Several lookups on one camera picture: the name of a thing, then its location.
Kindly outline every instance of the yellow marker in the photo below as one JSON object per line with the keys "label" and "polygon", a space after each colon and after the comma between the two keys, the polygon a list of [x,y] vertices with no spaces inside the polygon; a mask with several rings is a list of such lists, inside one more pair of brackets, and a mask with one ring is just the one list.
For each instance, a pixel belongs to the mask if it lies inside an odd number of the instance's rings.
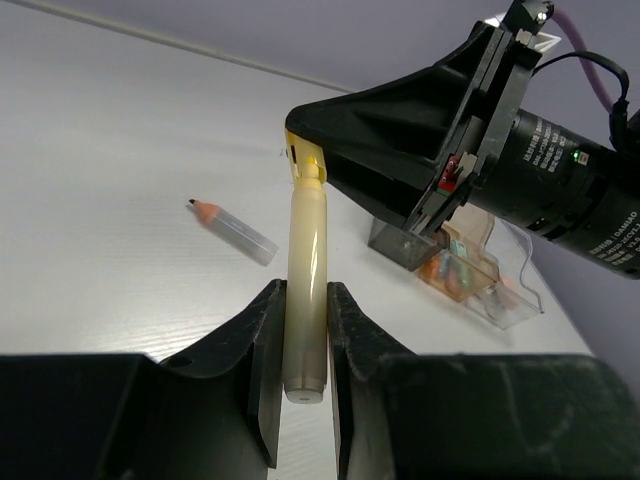
{"label": "yellow marker", "polygon": [[322,149],[286,132],[294,177],[282,376],[293,403],[319,403],[327,384],[327,197]]}

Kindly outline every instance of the warning label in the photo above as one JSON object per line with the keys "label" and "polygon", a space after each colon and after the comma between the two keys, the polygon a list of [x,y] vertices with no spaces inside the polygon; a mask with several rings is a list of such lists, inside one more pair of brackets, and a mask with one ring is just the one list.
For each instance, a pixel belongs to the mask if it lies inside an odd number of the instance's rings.
{"label": "warning label", "polygon": [[549,122],[538,118],[534,134],[522,159],[549,173],[556,171],[567,139]]}
{"label": "warning label", "polygon": [[589,251],[611,265],[622,265],[640,253],[640,221],[637,212],[631,212],[613,235]]}

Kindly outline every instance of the white table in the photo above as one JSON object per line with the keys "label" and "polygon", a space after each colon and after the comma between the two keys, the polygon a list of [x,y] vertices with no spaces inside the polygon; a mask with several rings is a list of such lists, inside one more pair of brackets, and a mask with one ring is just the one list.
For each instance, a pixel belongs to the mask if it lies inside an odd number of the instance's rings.
{"label": "white table", "polygon": [[[286,277],[282,124],[326,89],[0,3],[0,351],[162,358]],[[330,186],[329,277],[416,352],[588,353],[546,313],[500,332],[366,246]],[[280,246],[263,268],[199,228],[190,197]],[[513,240],[505,237],[505,242]],[[283,403],[270,478],[334,478],[331,404]]]}

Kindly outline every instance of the purple cable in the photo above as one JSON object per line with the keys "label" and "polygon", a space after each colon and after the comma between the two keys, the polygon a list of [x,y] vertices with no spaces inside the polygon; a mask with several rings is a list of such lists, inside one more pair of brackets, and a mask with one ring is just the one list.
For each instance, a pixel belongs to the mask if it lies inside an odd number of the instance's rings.
{"label": "purple cable", "polygon": [[[564,32],[575,50],[587,49],[587,45],[584,43],[584,39],[582,38],[582,35],[580,35],[578,28],[574,25],[574,23],[566,13],[556,7],[551,18],[558,24],[560,30]],[[593,63],[583,58],[580,59],[580,63],[582,64],[584,73],[587,75],[587,80],[589,80],[591,88],[598,97],[598,100],[600,100],[600,103],[605,108],[605,110],[611,113],[611,110],[613,109],[613,101],[611,100],[607,89],[602,83],[602,80],[600,80],[600,76],[593,66]]]}

